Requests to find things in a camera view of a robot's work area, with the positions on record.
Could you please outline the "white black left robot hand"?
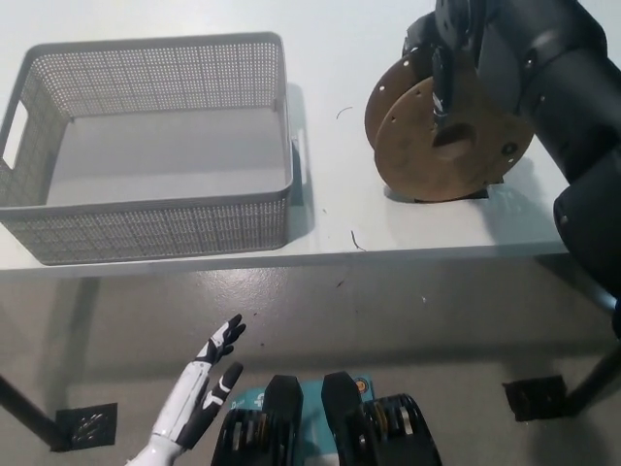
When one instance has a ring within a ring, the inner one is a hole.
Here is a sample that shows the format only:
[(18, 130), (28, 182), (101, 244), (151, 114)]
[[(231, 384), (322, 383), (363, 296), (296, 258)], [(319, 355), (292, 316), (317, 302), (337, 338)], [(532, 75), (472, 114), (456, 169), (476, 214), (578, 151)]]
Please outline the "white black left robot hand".
[(210, 384), (211, 370), (224, 356), (233, 352), (234, 344), (245, 329), (242, 316), (233, 316), (186, 364), (152, 427), (154, 436), (182, 449), (195, 447), (239, 380), (244, 365), (232, 363), (215, 384)]

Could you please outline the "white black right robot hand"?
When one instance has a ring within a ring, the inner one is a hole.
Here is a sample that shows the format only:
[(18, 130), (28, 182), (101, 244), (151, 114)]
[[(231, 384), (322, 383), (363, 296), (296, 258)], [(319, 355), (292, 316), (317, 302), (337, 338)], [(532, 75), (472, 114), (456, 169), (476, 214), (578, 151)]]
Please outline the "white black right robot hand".
[(457, 61), (464, 53), (473, 63), (477, 81), (506, 113), (518, 113), (521, 95), (518, 59), (492, 30), (499, 1), (438, 1), (435, 9), (407, 29), (402, 55), (431, 52), (434, 119), (447, 123), (457, 93)]

